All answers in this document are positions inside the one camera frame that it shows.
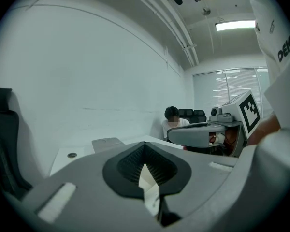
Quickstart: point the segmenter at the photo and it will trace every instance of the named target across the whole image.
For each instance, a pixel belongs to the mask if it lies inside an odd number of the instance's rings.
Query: black office chair
[[[194,117],[194,111],[192,109],[179,109],[179,117],[184,118],[189,121],[190,124],[194,123],[193,117]]]
[[[21,199],[32,186],[25,181],[17,162],[18,114],[9,110],[8,96],[12,89],[0,88],[0,185]]]
[[[194,118],[197,121],[195,123],[206,122],[207,120],[207,117],[205,116],[205,112],[203,110],[194,110]]]

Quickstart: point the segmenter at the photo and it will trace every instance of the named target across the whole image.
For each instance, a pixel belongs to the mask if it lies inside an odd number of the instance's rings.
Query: window blinds
[[[263,118],[272,108],[263,95],[269,86],[267,68],[245,68],[217,71],[193,77],[194,109],[204,110],[209,117],[213,107],[221,106],[234,96],[251,90]]]

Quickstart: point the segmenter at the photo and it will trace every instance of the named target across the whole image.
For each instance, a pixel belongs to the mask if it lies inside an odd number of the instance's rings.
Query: white table
[[[129,144],[133,144],[133,143],[138,143],[138,142],[150,142],[150,143],[159,143],[162,145],[166,145],[166,146],[170,146],[173,148],[177,148],[177,149],[183,149],[182,146],[180,145],[175,145],[169,142],[166,142],[164,140],[160,140],[158,138],[154,138],[148,135],[144,135],[144,136],[140,136],[140,137],[135,137],[132,139],[120,139],[124,144],[129,145]],[[76,153],[77,156],[74,158],[69,158],[68,155],[70,153]],[[66,165],[68,165],[69,163],[71,163],[72,161],[79,159],[81,157],[84,156],[88,156],[91,154],[95,154],[94,149],[92,148],[92,144],[90,142],[89,145],[86,145],[84,147],[65,147],[65,148],[60,148],[55,161],[53,163],[51,172],[50,172],[50,176],[53,175],[54,173],[56,173],[57,171],[59,171],[60,169],[62,169],[63,167],[65,167]]]

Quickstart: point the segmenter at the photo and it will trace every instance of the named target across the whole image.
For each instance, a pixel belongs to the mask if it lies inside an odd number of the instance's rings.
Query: white wall
[[[198,109],[197,107],[194,107],[193,75],[213,72],[216,70],[256,66],[266,66],[265,58],[262,54],[246,54],[214,58],[200,63],[199,66],[186,70],[184,76],[187,108]]]
[[[33,6],[10,11],[0,27],[0,87],[13,89],[19,167],[33,185],[49,175],[59,148],[162,138],[165,108],[186,104],[183,69],[176,56],[167,67],[165,46],[148,31],[103,4],[68,5],[96,15]]]

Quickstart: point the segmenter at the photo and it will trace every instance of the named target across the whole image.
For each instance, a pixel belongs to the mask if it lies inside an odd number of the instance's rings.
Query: ceiling light
[[[254,20],[230,21],[230,22],[216,23],[216,30],[217,31],[222,31],[222,30],[227,30],[227,29],[254,28],[254,27],[255,27]]]

